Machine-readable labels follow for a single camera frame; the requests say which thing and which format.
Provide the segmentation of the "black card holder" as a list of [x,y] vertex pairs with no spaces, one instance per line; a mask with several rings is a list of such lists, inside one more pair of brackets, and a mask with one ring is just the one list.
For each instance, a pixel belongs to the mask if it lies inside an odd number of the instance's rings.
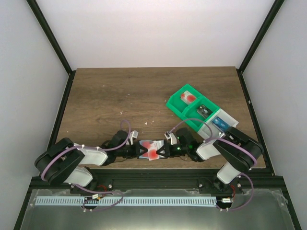
[[138,141],[140,147],[140,156],[137,156],[137,159],[145,159],[149,161],[164,159],[165,156],[158,154],[158,150],[164,147],[164,143],[164,140]]

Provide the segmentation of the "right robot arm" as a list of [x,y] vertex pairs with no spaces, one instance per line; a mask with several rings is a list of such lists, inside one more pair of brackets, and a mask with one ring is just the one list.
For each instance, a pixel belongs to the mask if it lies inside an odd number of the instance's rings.
[[236,177],[251,170],[264,153],[263,146],[235,127],[230,127],[221,138],[198,142],[187,128],[165,133],[166,140],[157,146],[156,154],[163,158],[188,155],[192,161],[203,162],[215,156],[223,156],[226,163],[216,178],[223,184],[230,184]]

